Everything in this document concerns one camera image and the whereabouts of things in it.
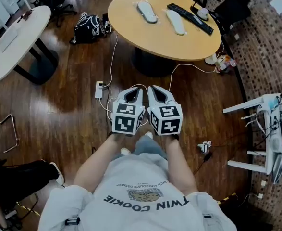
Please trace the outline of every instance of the black pants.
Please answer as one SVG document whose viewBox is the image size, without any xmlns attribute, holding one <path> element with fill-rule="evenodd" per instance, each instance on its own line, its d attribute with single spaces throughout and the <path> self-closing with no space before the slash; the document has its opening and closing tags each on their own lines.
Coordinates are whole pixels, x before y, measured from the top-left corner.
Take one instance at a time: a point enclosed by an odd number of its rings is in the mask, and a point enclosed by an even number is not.
<svg viewBox="0 0 282 231">
<path fill-rule="evenodd" d="M 57 179 L 58 171 L 54 165 L 45 161 L 35 161 L 15 168 L 5 168 L 1 177 L 7 187 L 0 190 L 0 203 L 8 208 L 31 194 L 42 189 L 50 180 Z"/>
</svg>

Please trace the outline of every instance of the white insole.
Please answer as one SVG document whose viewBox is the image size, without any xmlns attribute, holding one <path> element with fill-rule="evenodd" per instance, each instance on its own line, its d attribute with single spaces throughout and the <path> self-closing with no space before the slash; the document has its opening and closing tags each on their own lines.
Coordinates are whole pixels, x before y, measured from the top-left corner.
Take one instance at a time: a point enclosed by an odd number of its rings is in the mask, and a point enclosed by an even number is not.
<svg viewBox="0 0 282 231">
<path fill-rule="evenodd" d="M 173 25 L 175 32 L 179 35 L 184 35 L 185 30 L 181 16 L 174 10 L 168 10 L 166 12 L 166 16 L 168 17 L 170 23 Z"/>
<path fill-rule="evenodd" d="M 137 4 L 137 8 L 144 19 L 149 23 L 156 23 L 157 17 L 152 10 L 152 7 L 149 2 L 141 1 Z"/>
</svg>

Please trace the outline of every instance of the shoe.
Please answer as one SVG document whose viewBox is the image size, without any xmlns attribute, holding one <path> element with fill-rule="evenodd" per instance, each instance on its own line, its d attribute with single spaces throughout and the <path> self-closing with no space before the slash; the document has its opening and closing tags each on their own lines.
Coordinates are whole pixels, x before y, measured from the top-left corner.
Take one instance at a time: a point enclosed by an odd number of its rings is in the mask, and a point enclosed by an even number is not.
<svg viewBox="0 0 282 231">
<path fill-rule="evenodd" d="M 58 171 L 59 173 L 59 177 L 56 180 L 56 182 L 59 184 L 59 185 L 63 185 L 65 180 L 64 180 L 64 176 L 63 174 L 60 172 L 58 166 L 55 164 L 55 163 L 50 163 L 51 165 L 55 166 L 56 170 Z"/>
<path fill-rule="evenodd" d="M 131 154 L 131 151 L 129 151 L 127 148 L 122 148 L 121 154 L 127 156 Z"/>
<path fill-rule="evenodd" d="M 151 139 L 153 138 L 152 132 L 147 132 L 145 135 L 149 136 Z"/>
</svg>

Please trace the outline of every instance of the wooden floor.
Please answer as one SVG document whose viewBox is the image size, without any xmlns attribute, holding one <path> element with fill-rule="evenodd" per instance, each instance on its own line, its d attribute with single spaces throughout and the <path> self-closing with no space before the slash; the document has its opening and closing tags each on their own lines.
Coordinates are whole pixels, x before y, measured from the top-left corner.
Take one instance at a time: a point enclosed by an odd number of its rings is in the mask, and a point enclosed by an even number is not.
<svg viewBox="0 0 282 231">
<path fill-rule="evenodd" d="M 102 16 L 112 0 L 69 0 L 79 12 L 86 11 Z M 48 48 L 57 51 L 59 66 L 46 84 L 35 86 L 16 72 L 11 72 L 0 82 L 0 119 L 12 113 L 15 116 L 20 145 L 8 154 L 7 165 L 18 165 L 45 159 L 55 162 L 62 170 L 66 182 L 72 184 L 80 165 L 91 156 L 92 147 L 98 148 L 107 136 L 105 110 L 95 100 L 95 83 L 110 80 L 110 63 L 116 32 L 94 44 L 70 45 L 74 25 L 79 16 L 67 16 L 61 26 L 51 24 L 41 39 Z M 139 73 L 131 64 L 134 48 L 118 36 L 113 61 L 112 97 L 134 84 L 158 85 L 168 88 L 170 76 L 149 78 Z M 29 69 L 33 61 L 29 53 L 20 66 Z M 194 62 L 210 71 L 204 61 Z M 173 75 L 171 92 L 181 104 L 184 114 L 180 144 L 194 171 L 203 161 L 197 144 L 211 140 L 213 157 L 196 174 L 198 187 L 220 200 L 233 192 L 242 194 L 247 186 L 247 171 L 227 166 L 235 150 L 235 159 L 247 161 L 245 123 L 240 120 L 243 112 L 224 115 L 222 109 L 242 102 L 239 85 L 234 73 L 224 76 L 205 74 L 190 66 L 180 66 Z M 107 91 L 103 104 L 106 104 Z M 142 126 L 132 138 L 126 138 L 123 147 L 134 148 L 136 140 L 148 130 Z M 161 138 L 154 138 L 161 144 Z M 0 152 L 14 143 L 9 123 L 0 128 Z M 35 210 L 42 211 L 49 192 L 57 186 L 52 182 L 39 191 Z M 31 207 L 34 197 L 24 203 Z M 24 230 L 35 230 L 39 217 L 30 214 L 24 220 Z"/>
</svg>

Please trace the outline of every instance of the desk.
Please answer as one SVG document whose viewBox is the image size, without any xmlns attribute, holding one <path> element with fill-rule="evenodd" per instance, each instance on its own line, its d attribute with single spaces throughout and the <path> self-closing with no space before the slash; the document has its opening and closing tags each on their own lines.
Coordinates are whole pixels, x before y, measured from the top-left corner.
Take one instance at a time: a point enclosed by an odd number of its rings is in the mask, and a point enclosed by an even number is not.
<svg viewBox="0 0 282 231">
<path fill-rule="evenodd" d="M 137 11 L 139 1 L 148 1 L 158 17 L 156 24 L 147 23 Z M 199 30 L 194 24 L 183 18 L 186 35 L 177 35 L 166 16 L 167 5 L 175 3 L 190 12 L 192 0 L 113 0 L 108 8 L 109 21 L 115 31 L 126 41 L 136 47 L 133 57 L 135 67 L 142 73 L 153 76 L 159 75 L 156 69 L 161 71 L 160 76 L 168 75 L 175 65 L 167 67 L 167 59 L 178 61 L 203 60 L 215 53 L 221 44 L 221 35 L 217 24 L 211 16 L 207 24 L 214 29 L 212 35 Z M 146 60 L 140 61 L 139 53 L 154 58 L 158 56 L 164 64 L 149 64 Z"/>
<path fill-rule="evenodd" d="M 50 8 L 39 6 L 33 9 L 29 18 L 19 18 L 11 25 L 17 30 L 17 37 L 10 43 L 4 52 L 0 49 L 0 80 L 6 77 L 12 70 L 27 78 L 36 85 L 41 85 L 51 78 L 58 65 L 58 55 L 48 48 L 39 39 L 51 16 Z M 10 27 L 3 34 L 0 41 L 10 33 Z M 36 44 L 45 56 L 39 55 L 32 46 Z M 30 68 L 30 73 L 21 68 L 18 64 L 27 52 L 30 52 L 36 60 Z"/>
</svg>

